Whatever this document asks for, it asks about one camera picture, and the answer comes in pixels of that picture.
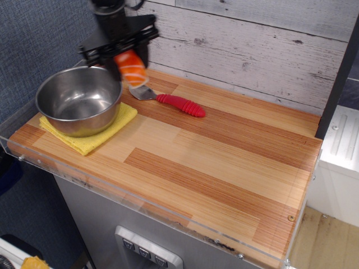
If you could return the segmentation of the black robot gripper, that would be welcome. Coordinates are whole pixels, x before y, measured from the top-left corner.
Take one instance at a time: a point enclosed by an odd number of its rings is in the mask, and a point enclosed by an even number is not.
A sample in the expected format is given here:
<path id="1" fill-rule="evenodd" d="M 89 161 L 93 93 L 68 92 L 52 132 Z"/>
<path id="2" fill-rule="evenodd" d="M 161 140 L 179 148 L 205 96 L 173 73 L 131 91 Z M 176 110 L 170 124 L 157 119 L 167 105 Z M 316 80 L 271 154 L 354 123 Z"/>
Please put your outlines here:
<path id="1" fill-rule="evenodd" d="M 84 39 L 78 52 L 86 59 L 87 64 L 95 65 L 104 62 L 115 81 L 121 82 L 122 75 L 113 58 L 123 52 L 133 49 L 142 60 L 145 68 L 149 65 L 148 45 L 159 36 L 155 26 L 155 15 L 126 16 L 95 15 L 97 27 Z"/>

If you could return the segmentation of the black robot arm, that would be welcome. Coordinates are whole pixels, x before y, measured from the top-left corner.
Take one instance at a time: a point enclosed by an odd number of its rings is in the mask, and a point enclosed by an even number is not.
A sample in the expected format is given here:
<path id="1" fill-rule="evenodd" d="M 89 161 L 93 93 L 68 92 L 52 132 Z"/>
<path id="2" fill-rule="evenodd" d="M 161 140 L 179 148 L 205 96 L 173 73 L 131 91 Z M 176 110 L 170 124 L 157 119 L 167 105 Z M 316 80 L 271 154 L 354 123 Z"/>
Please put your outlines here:
<path id="1" fill-rule="evenodd" d="M 104 66 L 112 77 L 120 81 L 122 74 L 115 64 L 115 56 L 133 49 L 147 67 L 148 45 L 159 36 L 153 14 L 128 16 L 125 8 L 139 10 L 144 1 L 131 7 L 125 1 L 88 1 L 89 9 L 97 21 L 97 28 L 83 40 L 78 52 L 87 66 Z"/>

